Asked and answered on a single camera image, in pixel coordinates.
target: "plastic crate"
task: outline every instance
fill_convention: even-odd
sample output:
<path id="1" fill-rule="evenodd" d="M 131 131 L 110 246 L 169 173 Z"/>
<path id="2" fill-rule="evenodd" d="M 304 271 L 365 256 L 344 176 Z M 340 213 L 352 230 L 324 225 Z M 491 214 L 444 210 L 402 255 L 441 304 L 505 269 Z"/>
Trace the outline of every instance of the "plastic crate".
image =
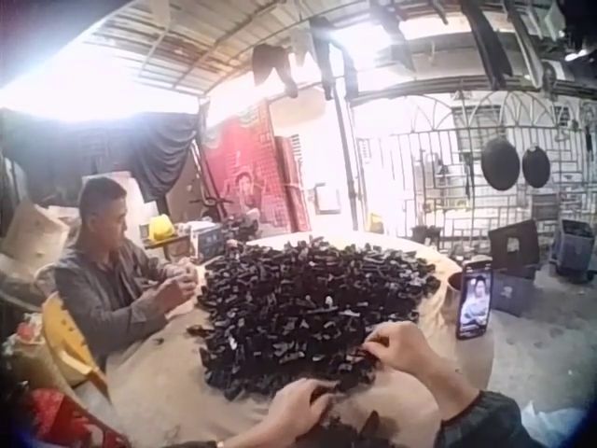
<path id="1" fill-rule="evenodd" d="M 493 273 L 492 309 L 520 317 L 535 301 L 537 266 Z"/>
<path id="2" fill-rule="evenodd" d="M 551 246 L 551 260 L 560 269 L 585 272 L 594 246 L 595 234 L 589 224 L 561 219 Z"/>

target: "yellow bag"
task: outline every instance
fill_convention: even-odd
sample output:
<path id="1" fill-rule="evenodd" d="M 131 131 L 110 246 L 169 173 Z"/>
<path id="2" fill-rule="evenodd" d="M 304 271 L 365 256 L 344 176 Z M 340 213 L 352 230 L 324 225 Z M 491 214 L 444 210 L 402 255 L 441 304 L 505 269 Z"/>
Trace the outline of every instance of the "yellow bag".
<path id="1" fill-rule="evenodd" d="M 151 241 L 163 241 L 175 235 L 176 229 L 168 215 L 159 215 L 149 220 L 149 239 Z"/>

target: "person on phone screen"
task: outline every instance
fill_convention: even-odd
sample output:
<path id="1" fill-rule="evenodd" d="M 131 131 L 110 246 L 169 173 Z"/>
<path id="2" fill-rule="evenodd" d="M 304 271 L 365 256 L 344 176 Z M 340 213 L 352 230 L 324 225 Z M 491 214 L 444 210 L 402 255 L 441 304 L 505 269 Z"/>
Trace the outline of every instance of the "person on phone screen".
<path id="1" fill-rule="evenodd" d="M 466 294 L 461 322 L 463 325 L 477 323 L 487 325 L 487 308 L 489 306 L 489 292 L 487 280 L 479 275 L 472 281 L 472 288 Z"/>

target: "beige tablecloth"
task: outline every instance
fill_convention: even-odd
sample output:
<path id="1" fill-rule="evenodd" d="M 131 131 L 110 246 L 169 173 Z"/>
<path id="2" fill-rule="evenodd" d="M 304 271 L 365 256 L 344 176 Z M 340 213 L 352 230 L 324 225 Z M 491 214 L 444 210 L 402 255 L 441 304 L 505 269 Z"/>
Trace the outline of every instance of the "beige tablecloth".
<path id="1" fill-rule="evenodd" d="M 307 239 L 307 235 L 295 233 L 256 243 L 279 247 L 289 240 Z M 452 361 L 474 385 L 487 386 L 493 363 L 491 331 L 475 340 L 457 341 L 454 326 L 447 324 L 439 311 L 446 280 L 459 270 L 453 261 L 411 241 L 373 233 L 350 232 L 329 235 L 327 239 L 338 246 L 370 242 L 417 250 L 419 257 L 435 263 L 442 286 L 436 295 L 423 301 L 421 328 L 434 349 Z M 160 333 L 108 359 L 110 397 L 134 446 L 150 448 L 182 441 L 222 440 L 248 429 L 265 415 L 266 400 L 229 402 L 203 381 L 201 340 L 186 335 L 186 327 L 196 323 L 206 323 L 203 312 L 192 310 L 177 315 Z M 156 343 L 158 338 L 163 342 Z M 437 405 L 416 379 L 396 371 L 380 371 L 372 387 L 355 391 L 337 407 L 347 423 L 356 425 L 362 424 L 372 410 L 388 422 L 396 441 L 410 448 L 432 445 L 439 426 Z"/>

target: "metal roof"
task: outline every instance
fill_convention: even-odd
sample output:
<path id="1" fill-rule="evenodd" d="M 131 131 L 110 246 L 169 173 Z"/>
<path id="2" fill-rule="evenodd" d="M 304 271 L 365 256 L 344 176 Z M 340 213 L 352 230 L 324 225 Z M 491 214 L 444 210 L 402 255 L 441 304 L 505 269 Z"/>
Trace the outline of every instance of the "metal roof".
<path id="1" fill-rule="evenodd" d="M 163 1 L 170 10 L 166 26 L 151 5 Z M 164 89 L 205 94 L 245 71 L 251 49 L 261 43 L 287 43 L 288 31 L 307 27 L 325 15 L 338 26 L 368 17 L 366 0 L 143 0 L 132 3 L 98 24 L 86 44 L 119 58 L 138 81 Z M 396 0 L 409 18 L 435 14 L 428 0 Z M 448 12 L 459 12 L 446 0 Z M 527 0 L 517 1 L 521 7 Z M 547 8 L 551 0 L 534 0 Z M 484 8 L 502 11 L 500 0 Z"/>

